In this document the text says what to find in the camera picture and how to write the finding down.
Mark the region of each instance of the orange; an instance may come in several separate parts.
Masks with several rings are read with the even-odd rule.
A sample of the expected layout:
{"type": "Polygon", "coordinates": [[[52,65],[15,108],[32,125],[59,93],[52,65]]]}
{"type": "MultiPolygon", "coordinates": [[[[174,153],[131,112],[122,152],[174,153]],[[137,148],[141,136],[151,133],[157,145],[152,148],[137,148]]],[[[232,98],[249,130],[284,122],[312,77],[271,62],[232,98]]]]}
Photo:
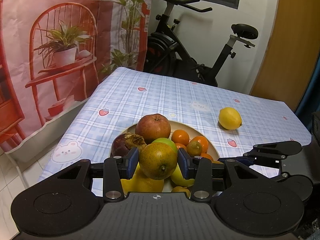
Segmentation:
{"type": "Polygon", "coordinates": [[[183,148],[187,151],[187,148],[182,144],[182,143],[175,143],[177,149],[179,150],[179,148],[183,148]]]}
{"type": "Polygon", "coordinates": [[[201,154],[207,152],[208,146],[209,146],[209,142],[208,142],[208,140],[207,140],[206,137],[204,137],[204,136],[196,136],[196,137],[194,137],[194,138],[191,140],[191,142],[192,142],[192,141],[198,141],[198,142],[202,145],[202,152],[201,152],[201,154]]]}
{"type": "Polygon", "coordinates": [[[189,135],[186,131],[184,130],[175,130],[171,136],[171,140],[174,143],[181,143],[184,146],[187,146],[189,143],[189,135]]]}
{"type": "Polygon", "coordinates": [[[207,153],[201,153],[200,155],[201,157],[204,157],[204,158],[207,158],[207,159],[210,159],[211,162],[214,162],[213,158],[211,157],[210,154],[207,154],[207,153]]]}

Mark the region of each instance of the lemon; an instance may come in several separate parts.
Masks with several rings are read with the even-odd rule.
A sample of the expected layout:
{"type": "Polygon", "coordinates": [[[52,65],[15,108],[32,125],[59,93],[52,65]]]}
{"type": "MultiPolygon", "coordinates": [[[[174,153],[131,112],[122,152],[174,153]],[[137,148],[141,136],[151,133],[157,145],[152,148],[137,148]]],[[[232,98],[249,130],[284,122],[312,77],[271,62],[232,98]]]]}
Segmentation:
{"type": "Polygon", "coordinates": [[[177,165],[175,171],[172,173],[171,180],[177,186],[182,186],[182,187],[191,187],[195,183],[194,179],[184,179],[182,177],[182,173],[180,171],[179,165],[177,165]]]}
{"type": "Polygon", "coordinates": [[[235,130],[242,125],[241,115],[232,107],[223,108],[219,113],[219,123],[228,130],[235,130]]]}
{"type": "Polygon", "coordinates": [[[125,195],[128,192],[162,192],[164,180],[148,178],[140,169],[139,163],[132,179],[121,179],[122,189],[125,195]]]}

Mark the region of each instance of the exercise bike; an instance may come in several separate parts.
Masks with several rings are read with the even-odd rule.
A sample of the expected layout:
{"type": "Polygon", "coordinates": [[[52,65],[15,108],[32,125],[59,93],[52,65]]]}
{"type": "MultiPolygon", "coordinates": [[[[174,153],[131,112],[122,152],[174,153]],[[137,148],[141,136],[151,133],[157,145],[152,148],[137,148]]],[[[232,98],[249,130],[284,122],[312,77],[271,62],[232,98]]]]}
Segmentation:
{"type": "Polygon", "coordinates": [[[217,87],[216,76],[219,70],[228,56],[234,58],[236,55],[235,52],[232,52],[235,42],[240,41],[244,43],[247,48],[255,47],[254,44],[247,40],[254,40],[258,37],[257,29],[246,24],[233,24],[231,29],[236,36],[230,35],[229,41],[223,47],[213,67],[210,68],[204,64],[198,64],[188,54],[177,35],[173,32],[180,21],[174,19],[174,25],[170,27],[168,25],[168,19],[175,5],[180,5],[200,13],[212,11],[212,8],[198,9],[189,5],[190,3],[199,2],[200,0],[164,1],[167,2],[167,7],[162,15],[156,16],[159,24],[156,31],[148,37],[144,72],[172,76],[217,87]],[[176,53],[180,56],[181,60],[177,59],[176,53]]]}

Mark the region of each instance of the red apple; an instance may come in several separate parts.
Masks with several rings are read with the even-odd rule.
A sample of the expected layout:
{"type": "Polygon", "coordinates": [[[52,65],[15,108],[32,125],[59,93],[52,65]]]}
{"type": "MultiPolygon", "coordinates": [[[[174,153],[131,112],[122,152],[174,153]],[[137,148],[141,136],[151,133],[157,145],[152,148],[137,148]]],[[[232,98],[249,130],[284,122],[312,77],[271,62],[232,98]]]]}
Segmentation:
{"type": "Polygon", "coordinates": [[[161,114],[148,114],[142,117],[136,126],[136,134],[141,135],[147,144],[158,138],[169,138],[171,126],[161,114]]]}

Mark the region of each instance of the adjustment knob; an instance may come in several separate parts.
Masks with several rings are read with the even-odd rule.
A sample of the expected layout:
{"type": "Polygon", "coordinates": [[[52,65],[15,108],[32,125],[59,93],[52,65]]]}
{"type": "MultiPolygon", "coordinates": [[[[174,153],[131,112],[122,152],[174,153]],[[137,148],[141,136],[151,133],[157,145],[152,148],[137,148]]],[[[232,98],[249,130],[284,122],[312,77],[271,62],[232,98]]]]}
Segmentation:
{"type": "Polygon", "coordinates": [[[180,23],[180,21],[178,19],[174,19],[173,23],[178,25],[180,23]]]}

